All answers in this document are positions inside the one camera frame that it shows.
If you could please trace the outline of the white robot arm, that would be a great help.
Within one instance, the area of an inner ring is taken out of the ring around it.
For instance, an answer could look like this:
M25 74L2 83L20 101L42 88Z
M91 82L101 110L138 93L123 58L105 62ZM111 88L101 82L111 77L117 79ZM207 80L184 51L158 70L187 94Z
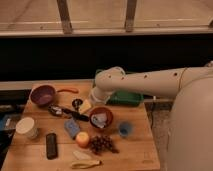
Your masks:
M171 99L167 171L213 171L213 60L202 67L133 74L112 67L94 83L88 95L93 106L119 90Z

